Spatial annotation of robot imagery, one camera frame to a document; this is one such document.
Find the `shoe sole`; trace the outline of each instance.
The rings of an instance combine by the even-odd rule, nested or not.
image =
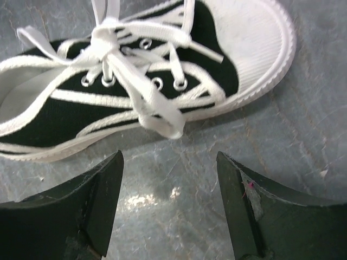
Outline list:
[[[277,16],[276,22],[280,26],[281,32],[282,32],[282,49],[281,49],[280,55],[278,56],[277,60],[274,63],[276,64],[275,68],[272,68],[274,71],[270,73],[271,76],[269,76],[264,81],[265,83],[263,83],[260,86],[253,87],[250,92],[245,93],[243,95],[236,94],[237,95],[236,99],[229,99],[227,102],[219,106],[215,106],[213,108],[196,110],[193,112],[185,113],[184,116],[187,121],[208,119],[211,117],[215,117],[221,114],[231,112],[237,108],[243,107],[244,105],[258,99],[259,97],[263,96],[264,94],[269,92],[271,89],[273,89],[288,72],[293,62],[293,59],[295,56],[295,50],[296,50],[296,35],[295,35],[293,22],[289,14],[287,13],[287,11],[282,7],[281,4],[279,4],[275,0],[258,0],[258,1],[267,5],[267,7],[270,8],[276,14]],[[138,15],[150,14],[166,6],[172,5],[172,3],[176,3],[176,2],[177,1],[169,1],[166,3],[160,4],[154,7],[153,9],[142,12]],[[78,137],[76,139],[70,140],[63,144],[57,145],[54,148],[48,148],[47,150],[43,152],[21,154],[21,155],[1,154],[1,156],[8,159],[19,160],[19,161],[37,161],[42,163],[58,161],[84,150],[91,144],[107,137],[108,135],[111,135],[118,131],[123,131],[126,129],[131,129],[131,128],[135,128],[139,126],[140,126],[139,123],[133,123],[126,126],[109,128],[106,130],[98,131],[96,133],[88,134],[87,136]]]

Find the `gray stone floor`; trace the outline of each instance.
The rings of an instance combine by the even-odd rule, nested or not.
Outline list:
[[[161,0],[124,0],[122,17]],[[21,200],[120,149],[124,183],[107,259],[234,259],[215,158],[224,151],[295,189],[347,199],[347,2],[281,0],[298,50],[284,80],[258,101],[190,123],[177,141],[143,129],[117,133],[52,164],[0,160],[0,202]],[[91,32],[89,0],[0,0],[0,59],[22,51],[17,27],[50,39]]]

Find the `eyelet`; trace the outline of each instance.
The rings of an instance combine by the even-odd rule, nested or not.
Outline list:
[[[121,52],[124,54],[124,55],[131,55],[131,48],[127,47],[127,46],[124,46],[121,48]]]
[[[173,87],[175,88],[175,90],[177,91],[184,91],[188,86],[188,80],[184,79],[183,84],[177,84],[177,81],[174,80],[173,82]]]
[[[92,81],[87,80],[87,75],[83,76],[82,79],[81,79],[81,84],[84,87],[89,87],[93,83],[94,83],[94,80],[92,80]]]
[[[154,85],[157,86],[157,89],[159,91],[161,91],[163,89],[164,82],[163,82],[163,80],[160,77],[154,77],[152,79],[152,82],[154,83]]]
[[[148,38],[144,38],[142,41],[140,41],[140,48],[147,50],[152,45],[152,40]]]
[[[101,83],[104,85],[104,87],[108,88],[115,84],[115,77],[112,77],[110,81],[106,81],[104,76],[101,77]]]

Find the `canvas shoe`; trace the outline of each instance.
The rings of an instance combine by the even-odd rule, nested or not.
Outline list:
[[[119,1],[93,8],[90,40],[52,47],[34,28],[18,30],[37,48],[0,63],[1,156],[55,161],[138,126],[179,138],[186,121],[271,90],[295,53],[274,0],[169,1],[123,21]]]

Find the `white shoelace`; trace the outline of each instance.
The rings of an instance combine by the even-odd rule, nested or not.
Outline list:
[[[114,84],[115,78],[117,78],[127,91],[132,107],[139,115],[139,123],[144,128],[157,131],[167,138],[180,138],[185,125],[182,113],[159,91],[163,87],[163,83],[151,81],[145,76],[149,65],[162,61],[163,58],[150,51],[140,49],[126,49],[125,51],[131,56],[124,56],[115,31],[125,29],[127,33],[137,37],[167,42],[176,90],[186,87],[187,80],[175,47],[191,48],[217,62],[222,62],[223,56],[193,42],[190,34],[183,29],[146,20],[119,21],[119,0],[108,1],[108,3],[105,0],[93,0],[92,3],[97,26],[91,34],[91,45],[73,60],[60,57],[49,41],[33,27],[19,28],[18,37],[26,45],[36,46],[47,57],[62,66],[88,69],[88,73],[84,77],[86,85],[93,83],[100,73],[103,73],[104,85]],[[139,59],[145,60],[144,66],[134,65]],[[160,115],[161,119],[153,116],[156,114]]]

